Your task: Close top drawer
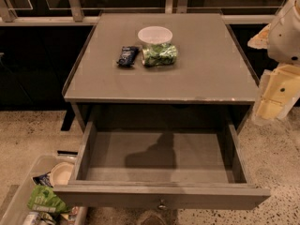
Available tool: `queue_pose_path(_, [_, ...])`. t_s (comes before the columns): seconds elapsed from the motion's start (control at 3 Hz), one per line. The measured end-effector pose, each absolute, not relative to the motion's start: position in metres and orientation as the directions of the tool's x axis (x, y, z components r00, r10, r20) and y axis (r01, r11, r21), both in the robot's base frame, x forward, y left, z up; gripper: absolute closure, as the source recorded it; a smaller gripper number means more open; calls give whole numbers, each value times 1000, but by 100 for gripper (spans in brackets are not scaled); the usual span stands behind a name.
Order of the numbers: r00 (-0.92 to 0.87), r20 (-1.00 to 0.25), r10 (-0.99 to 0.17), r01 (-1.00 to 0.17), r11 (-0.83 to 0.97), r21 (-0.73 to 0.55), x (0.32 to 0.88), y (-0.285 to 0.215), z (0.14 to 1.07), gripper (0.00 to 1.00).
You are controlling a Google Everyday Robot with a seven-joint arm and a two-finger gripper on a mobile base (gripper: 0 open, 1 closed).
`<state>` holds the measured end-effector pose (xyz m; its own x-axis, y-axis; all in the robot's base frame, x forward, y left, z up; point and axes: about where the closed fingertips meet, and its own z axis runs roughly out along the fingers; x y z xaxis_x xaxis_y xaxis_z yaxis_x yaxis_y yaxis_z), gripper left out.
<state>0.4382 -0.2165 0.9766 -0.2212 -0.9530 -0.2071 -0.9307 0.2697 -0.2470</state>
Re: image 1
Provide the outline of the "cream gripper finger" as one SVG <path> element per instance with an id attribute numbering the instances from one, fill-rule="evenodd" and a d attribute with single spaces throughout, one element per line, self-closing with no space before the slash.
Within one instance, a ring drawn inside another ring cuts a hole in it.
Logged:
<path id="1" fill-rule="evenodd" d="M 266 125 L 284 119 L 300 98 L 300 66 L 279 63 L 261 76 L 251 120 Z"/>
<path id="2" fill-rule="evenodd" d="M 253 49 L 266 49 L 268 46 L 268 35 L 271 24 L 267 24 L 258 34 L 252 37 L 247 45 Z"/>

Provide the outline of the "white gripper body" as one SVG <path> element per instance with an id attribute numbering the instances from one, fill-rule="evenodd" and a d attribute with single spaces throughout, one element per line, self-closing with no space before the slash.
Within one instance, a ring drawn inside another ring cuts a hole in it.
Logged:
<path id="1" fill-rule="evenodd" d="M 300 0 L 289 0 L 271 22 L 267 52 L 279 63 L 300 64 Z"/>

